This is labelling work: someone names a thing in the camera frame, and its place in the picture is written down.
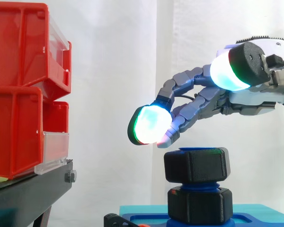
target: gear teeth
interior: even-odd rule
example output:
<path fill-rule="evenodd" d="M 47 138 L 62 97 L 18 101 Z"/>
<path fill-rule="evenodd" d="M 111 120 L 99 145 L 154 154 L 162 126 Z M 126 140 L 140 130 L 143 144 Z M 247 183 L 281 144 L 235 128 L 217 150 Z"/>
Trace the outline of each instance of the gear teeth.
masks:
<path fill-rule="evenodd" d="M 236 42 L 236 44 L 241 44 L 241 43 L 248 42 L 248 41 L 255 40 L 255 39 L 279 39 L 279 40 L 284 40 L 284 38 L 274 38 L 274 37 L 269 37 L 267 35 L 261 35 L 261 36 L 253 36 L 253 37 L 248 38 L 248 39 L 238 40 Z"/>

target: glowing fingertip sensor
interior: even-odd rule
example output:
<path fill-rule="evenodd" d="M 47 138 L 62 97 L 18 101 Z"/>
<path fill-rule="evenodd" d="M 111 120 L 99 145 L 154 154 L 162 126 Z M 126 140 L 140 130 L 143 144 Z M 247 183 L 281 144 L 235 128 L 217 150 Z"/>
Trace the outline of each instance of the glowing fingertip sensor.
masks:
<path fill-rule="evenodd" d="M 140 107 L 128 125 L 128 138 L 135 145 L 155 143 L 164 136 L 171 122 L 170 113 L 160 106 Z"/>
<path fill-rule="evenodd" d="M 250 87 L 241 81 L 233 72 L 229 62 L 229 52 L 225 52 L 214 59 L 210 66 L 210 75 L 213 82 L 229 91 L 240 91 Z"/>

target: black cable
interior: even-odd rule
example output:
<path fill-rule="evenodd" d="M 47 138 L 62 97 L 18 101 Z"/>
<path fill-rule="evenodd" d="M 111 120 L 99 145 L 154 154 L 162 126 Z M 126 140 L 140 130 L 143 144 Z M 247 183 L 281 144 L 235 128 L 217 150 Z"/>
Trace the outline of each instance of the black cable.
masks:
<path fill-rule="evenodd" d="M 188 99 L 190 99 L 191 101 L 194 101 L 194 98 L 192 98 L 192 97 L 190 97 L 190 96 L 176 96 L 176 97 L 181 97 L 181 98 L 188 98 Z"/>
<path fill-rule="evenodd" d="M 280 68 L 284 66 L 284 60 L 278 55 L 270 55 L 266 57 L 266 63 L 268 67 L 271 68 Z"/>

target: black cap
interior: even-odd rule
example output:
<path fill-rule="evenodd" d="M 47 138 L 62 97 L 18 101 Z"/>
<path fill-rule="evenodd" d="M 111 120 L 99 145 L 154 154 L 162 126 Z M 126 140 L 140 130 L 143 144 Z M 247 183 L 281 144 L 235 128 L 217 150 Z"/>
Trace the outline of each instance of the black cap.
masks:
<path fill-rule="evenodd" d="M 262 55 L 264 52 L 259 46 L 246 42 L 232 48 L 228 57 L 237 78 L 250 86 L 256 86 L 270 80 L 269 73 L 264 68 Z"/>
<path fill-rule="evenodd" d="M 224 181 L 231 173 L 226 148 L 186 148 L 164 155 L 166 180 L 171 183 Z"/>

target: metal bolt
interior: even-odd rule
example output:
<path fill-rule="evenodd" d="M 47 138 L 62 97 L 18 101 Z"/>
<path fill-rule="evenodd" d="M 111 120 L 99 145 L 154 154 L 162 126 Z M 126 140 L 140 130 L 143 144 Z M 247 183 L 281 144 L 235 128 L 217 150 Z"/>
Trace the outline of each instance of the metal bolt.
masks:
<path fill-rule="evenodd" d="M 75 183 L 77 179 L 77 171 L 70 170 L 68 173 L 65 174 L 65 181 L 68 183 Z"/>

